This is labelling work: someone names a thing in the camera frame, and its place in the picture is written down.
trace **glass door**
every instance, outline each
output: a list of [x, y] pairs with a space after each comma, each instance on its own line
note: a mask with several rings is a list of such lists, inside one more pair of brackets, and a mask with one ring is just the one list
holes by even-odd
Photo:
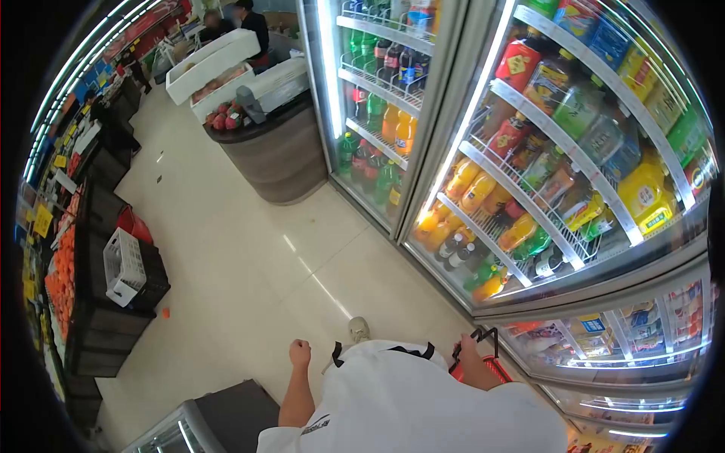
[[407, 223], [405, 247], [474, 316], [599, 296], [705, 251], [715, 143], [676, 44], [639, 2], [548, 3], [498, 2]]
[[423, 113], [447, 74], [440, 32], [465, 2], [310, 3], [300, 5], [332, 178], [393, 234], [429, 128]]

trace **person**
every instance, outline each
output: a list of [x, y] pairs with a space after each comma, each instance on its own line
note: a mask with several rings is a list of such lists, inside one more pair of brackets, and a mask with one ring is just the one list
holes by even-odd
[[204, 13], [204, 26], [206, 28], [199, 32], [199, 41], [202, 45], [206, 45], [236, 28], [229, 19], [222, 18], [218, 9], [208, 9]]
[[271, 452], [564, 452], [563, 419], [525, 383], [504, 383], [462, 335], [463, 383], [433, 345], [370, 339], [361, 317], [353, 345], [335, 345], [317, 408], [307, 379], [312, 350], [294, 340], [292, 372], [278, 427], [259, 435]]
[[83, 100], [86, 105], [91, 106], [88, 111], [91, 125], [96, 121], [101, 123], [99, 140], [103, 146], [120, 161], [124, 160], [121, 152], [128, 149], [131, 150], [131, 155], [135, 156], [141, 149], [141, 144], [133, 137], [132, 133], [121, 125], [116, 115], [103, 104], [103, 95], [96, 96], [92, 90], [88, 90]]
[[252, 8], [254, 8], [254, 2], [252, 0], [238, 0], [234, 4], [234, 14], [241, 20], [241, 27], [255, 32], [257, 34], [257, 40], [260, 42], [260, 52], [252, 55], [247, 60], [249, 65], [253, 68], [267, 69], [270, 66], [268, 53], [270, 32], [267, 29], [267, 20], [265, 17], [252, 11]]
[[135, 78], [137, 82], [144, 86], [144, 93], [148, 94], [149, 91], [151, 91], [151, 85], [149, 85], [149, 81], [146, 79], [144, 71], [141, 69], [141, 63], [138, 62], [138, 60], [133, 56], [131, 51], [129, 51], [128, 49], [123, 51], [123, 53], [121, 54], [121, 58], [119, 58], [119, 63], [123, 66], [127, 66], [128, 69], [131, 70], [133, 78]]

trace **store shelf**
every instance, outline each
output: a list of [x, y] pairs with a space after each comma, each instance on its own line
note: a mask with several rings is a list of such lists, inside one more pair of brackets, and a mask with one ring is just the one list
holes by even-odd
[[554, 244], [559, 247], [559, 250], [561, 250], [574, 270], [579, 270], [584, 267], [584, 260], [592, 257], [589, 254], [589, 244], [584, 242], [579, 234], [569, 231], [555, 210], [548, 207], [547, 212], [544, 212], [534, 203], [534, 200], [529, 197], [529, 194], [516, 183], [516, 181], [521, 179], [521, 175], [513, 167], [506, 162], [501, 162], [499, 165], [496, 165], [484, 153], [480, 152], [466, 140], [461, 141], [458, 149], [471, 158], [479, 167], [486, 170], [503, 188], [513, 195], [516, 201], [551, 236]]
[[390, 160], [395, 162], [395, 164], [398, 167], [402, 168], [403, 171], [407, 170], [407, 156], [403, 157], [400, 154], [396, 153], [393, 149], [393, 146], [383, 140], [383, 136], [379, 132], [370, 132], [369, 130], [365, 129], [363, 125], [359, 124], [352, 118], [347, 118], [345, 120], [345, 125], [348, 128], [353, 129], [361, 137], [367, 140], [368, 143], [372, 144], [374, 147], [382, 151], [383, 154], [385, 154], [388, 158], [390, 158]]
[[531, 281], [528, 277], [526, 277], [526, 274], [521, 270], [518, 263], [511, 257], [510, 254], [504, 253], [504, 251], [498, 246], [498, 238], [503, 234], [505, 228], [496, 224], [492, 216], [482, 212], [480, 209], [476, 210], [469, 217], [461, 210], [461, 208], [458, 207], [456, 203], [442, 192], [439, 192], [437, 196], [441, 203], [445, 204], [456, 217], [461, 219], [463, 223], [465, 223], [465, 225], [476, 234], [477, 238], [481, 239], [483, 243], [486, 244], [486, 247], [488, 247], [489, 250], [491, 250], [491, 252], [493, 252], [493, 254], [501, 260], [501, 263], [508, 268], [509, 272], [511, 272], [524, 287], [528, 288], [531, 286]]
[[639, 231], [637, 224], [634, 223], [634, 219], [632, 219], [624, 203], [619, 198], [617, 191], [572, 137], [564, 132], [551, 117], [542, 112], [533, 102], [523, 97], [521, 93], [511, 88], [503, 80], [493, 80], [491, 83], [491, 91], [529, 118], [543, 133], [549, 136], [554, 143], [564, 150], [574, 164], [581, 168], [581, 172], [592, 184], [593, 189], [602, 195], [604, 202], [610, 207], [614, 216], [617, 217], [619, 225], [624, 229], [632, 246], [636, 246], [644, 241], [642, 233]]
[[431, 57], [433, 56], [434, 44], [430, 41], [430, 33], [423, 33], [423, 37], [418, 38], [410, 33], [406, 33], [405, 31], [400, 31], [394, 28], [390, 28], [386, 25], [373, 23], [371, 22], [373, 17], [367, 14], [353, 13], [351, 11], [345, 11], [345, 13], [356, 14], [357, 16], [361, 16], [361, 19], [353, 19], [352, 17], [347, 16], [338, 16], [337, 25], [345, 28], [351, 28], [353, 30], [366, 31], [372, 33], [375, 36], [380, 36], [381, 38], [389, 39], [390, 41], [393, 41], [395, 43], [410, 47], [413, 50], [422, 52], [426, 55], [430, 55]]
[[337, 75], [343, 80], [359, 85], [372, 94], [381, 97], [385, 102], [393, 104], [414, 118], [418, 118], [423, 106], [423, 90], [410, 93], [393, 86], [387, 80], [357, 69], [348, 63], [341, 62]]
[[665, 165], [670, 170], [672, 180], [677, 187], [677, 191], [682, 198], [685, 210], [689, 210], [695, 205], [695, 197], [692, 195], [692, 189], [687, 182], [687, 177], [679, 164], [677, 156], [675, 156], [672, 146], [667, 141], [665, 134], [662, 132], [655, 119], [644, 106], [644, 104], [634, 95], [632, 90], [624, 84], [609, 66], [606, 65], [594, 52], [590, 51], [582, 42], [572, 36], [569, 32], [548, 20], [546, 17], [535, 12], [533, 9], [524, 5], [519, 5], [513, 15], [516, 19], [524, 22], [543, 34], [554, 40], [564, 49], [571, 52], [580, 62], [584, 63], [594, 74], [597, 75], [610, 90], [617, 95], [622, 103], [629, 109], [634, 117], [639, 121], [639, 125], [646, 134], [652, 139], [652, 142], [660, 152]]

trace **shoe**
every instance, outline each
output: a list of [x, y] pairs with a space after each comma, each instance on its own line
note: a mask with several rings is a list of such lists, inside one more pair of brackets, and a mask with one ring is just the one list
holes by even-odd
[[368, 327], [368, 322], [365, 321], [365, 318], [362, 316], [352, 318], [347, 323], [347, 328], [350, 331], [350, 339], [352, 339], [354, 344], [370, 339], [370, 328]]

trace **hand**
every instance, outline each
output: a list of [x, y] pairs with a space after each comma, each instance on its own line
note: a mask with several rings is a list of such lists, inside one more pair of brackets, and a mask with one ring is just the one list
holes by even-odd
[[292, 367], [307, 367], [310, 364], [312, 348], [305, 340], [296, 339], [289, 345], [289, 361]]

